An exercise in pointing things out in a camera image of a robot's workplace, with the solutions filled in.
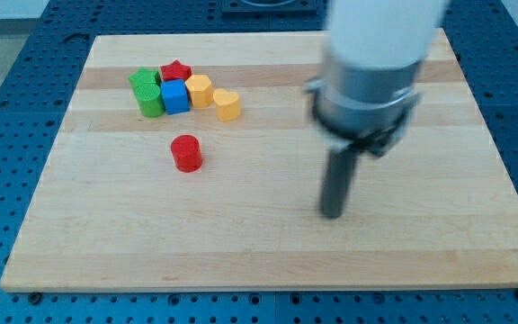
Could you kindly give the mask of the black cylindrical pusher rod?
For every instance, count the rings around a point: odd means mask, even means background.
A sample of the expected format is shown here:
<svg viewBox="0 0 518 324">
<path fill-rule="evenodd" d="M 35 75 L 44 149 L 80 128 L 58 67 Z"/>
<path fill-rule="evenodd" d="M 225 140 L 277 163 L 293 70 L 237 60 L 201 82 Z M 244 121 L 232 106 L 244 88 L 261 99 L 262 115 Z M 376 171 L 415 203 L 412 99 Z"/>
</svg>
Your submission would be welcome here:
<svg viewBox="0 0 518 324">
<path fill-rule="evenodd" d="M 347 195 L 357 167 L 359 151 L 350 146 L 328 151 L 319 211 L 329 219 L 343 215 Z"/>
</svg>

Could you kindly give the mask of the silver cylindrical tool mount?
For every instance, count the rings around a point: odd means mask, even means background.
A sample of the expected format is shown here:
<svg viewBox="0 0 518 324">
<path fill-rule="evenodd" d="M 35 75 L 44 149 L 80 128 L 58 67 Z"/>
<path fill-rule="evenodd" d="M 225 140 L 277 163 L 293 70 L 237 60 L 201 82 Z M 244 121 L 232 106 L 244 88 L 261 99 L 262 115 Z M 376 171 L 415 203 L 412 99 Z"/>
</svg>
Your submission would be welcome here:
<svg viewBox="0 0 518 324">
<path fill-rule="evenodd" d="M 326 50 L 320 75 L 308 82 L 313 119 L 342 148 L 384 156 L 404 136 L 420 101 L 415 79 L 421 64 L 354 65 Z"/>
</svg>

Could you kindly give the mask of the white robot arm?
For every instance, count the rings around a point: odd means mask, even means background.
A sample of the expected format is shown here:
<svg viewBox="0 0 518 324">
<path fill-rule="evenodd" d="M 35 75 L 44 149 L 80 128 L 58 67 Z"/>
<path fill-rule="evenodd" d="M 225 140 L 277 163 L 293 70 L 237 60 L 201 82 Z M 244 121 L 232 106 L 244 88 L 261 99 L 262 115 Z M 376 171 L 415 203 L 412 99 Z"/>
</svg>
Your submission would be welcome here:
<svg viewBox="0 0 518 324">
<path fill-rule="evenodd" d="M 329 137 L 318 209 L 340 217 L 358 157 L 380 158 L 406 132 L 420 101 L 417 75 L 448 0 L 335 0 L 323 60 L 305 84 L 311 114 Z"/>
</svg>

